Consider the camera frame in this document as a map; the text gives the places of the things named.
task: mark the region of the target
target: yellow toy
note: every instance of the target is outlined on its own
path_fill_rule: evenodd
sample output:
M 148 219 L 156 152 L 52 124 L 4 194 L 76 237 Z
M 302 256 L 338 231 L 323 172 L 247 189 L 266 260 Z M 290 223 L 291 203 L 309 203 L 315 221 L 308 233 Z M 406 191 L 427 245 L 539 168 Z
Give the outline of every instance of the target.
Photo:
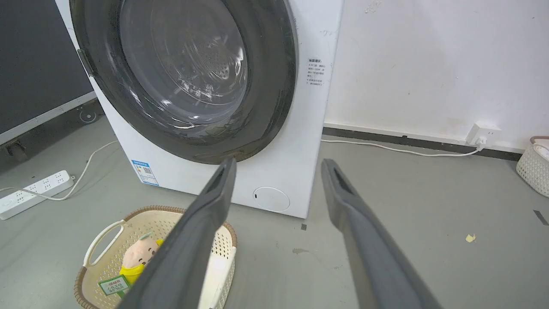
M 161 239 L 155 241 L 151 235 L 152 232 L 141 236 L 124 254 L 120 274 L 124 275 L 130 284 L 141 275 L 145 265 L 158 252 L 158 247 L 163 242 Z

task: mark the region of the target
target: gray floor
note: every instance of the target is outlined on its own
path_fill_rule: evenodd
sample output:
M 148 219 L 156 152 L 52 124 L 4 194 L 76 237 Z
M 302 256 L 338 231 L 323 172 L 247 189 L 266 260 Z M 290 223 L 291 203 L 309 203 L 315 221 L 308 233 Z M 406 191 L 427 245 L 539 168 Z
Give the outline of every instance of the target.
M 88 156 L 114 139 L 104 118 L 74 129 L 28 162 L 0 162 L 0 187 L 63 169 L 79 175 Z M 322 145 L 320 158 L 339 163 L 445 308 L 546 307 L 549 227 L 533 209 L 549 218 L 549 199 L 522 181 L 515 163 L 342 144 Z M 141 184 L 118 145 L 98 153 L 88 173 L 72 198 L 0 221 L 1 308 L 78 308 L 72 285 L 104 227 L 143 206 L 186 208 L 193 200 Z M 357 308 L 319 173 L 307 220 L 234 205 L 228 221 L 239 247 L 225 308 Z M 476 241 L 466 242 L 467 234 Z

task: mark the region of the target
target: cart wheel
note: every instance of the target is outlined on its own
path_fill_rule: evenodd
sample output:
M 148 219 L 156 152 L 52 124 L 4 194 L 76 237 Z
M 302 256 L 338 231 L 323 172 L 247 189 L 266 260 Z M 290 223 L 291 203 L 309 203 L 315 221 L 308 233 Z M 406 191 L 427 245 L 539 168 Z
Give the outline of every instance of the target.
M 78 118 L 82 123 L 90 124 L 96 122 L 99 117 L 92 108 L 84 107 L 80 110 Z
M 18 143 L 11 144 L 6 147 L 10 156 L 14 157 L 18 162 L 25 162 L 28 160 L 28 156 L 25 153 L 25 148 Z

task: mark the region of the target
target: laundry basket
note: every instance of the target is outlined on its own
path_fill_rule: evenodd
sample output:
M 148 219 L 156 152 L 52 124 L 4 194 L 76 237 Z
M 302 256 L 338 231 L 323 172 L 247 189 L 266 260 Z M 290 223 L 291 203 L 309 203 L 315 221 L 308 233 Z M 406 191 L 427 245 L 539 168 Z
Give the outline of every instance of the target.
M 549 136 L 534 136 L 530 139 L 531 145 L 517 163 L 517 173 L 539 194 L 549 197 L 549 160 L 542 155 L 547 149 L 536 144 L 537 139 L 549 139 Z
M 97 235 L 86 252 L 84 265 L 74 285 L 76 301 L 84 308 L 114 309 L 120 302 L 120 297 L 117 294 L 106 296 L 98 282 L 119 275 L 124 253 L 142 235 L 153 232 L 155 238 L 165 239 L 183 212 L 181 208 L 149 206 L 136 210 L 123 220 L 106 227 Z M 90 258 L 97 244 L 108 232 L 117 227 L 121 227 L 120 231 L 99 257 L 91 262 Z M 221 309 L 225 305 L 234 274 L 236 249 L 236 234 L 233 228 L 225 223 L 214 237 L 199 309 Z

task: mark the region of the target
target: black tape mark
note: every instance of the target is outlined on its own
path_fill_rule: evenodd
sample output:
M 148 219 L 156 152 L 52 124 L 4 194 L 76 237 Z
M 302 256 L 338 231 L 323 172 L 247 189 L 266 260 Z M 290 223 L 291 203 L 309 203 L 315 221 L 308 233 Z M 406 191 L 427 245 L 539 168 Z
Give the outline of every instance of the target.
M 534 210 L 534 213 L 536 214 L 537 218 L 541 221 L 541 223 L 543 223 L 543 225 L 549 225 L 549 223 L 547 222 L 547 220 L 543 217 L 543 215 L 541 214 L 541 212 L 537 211 L 537 210 Z

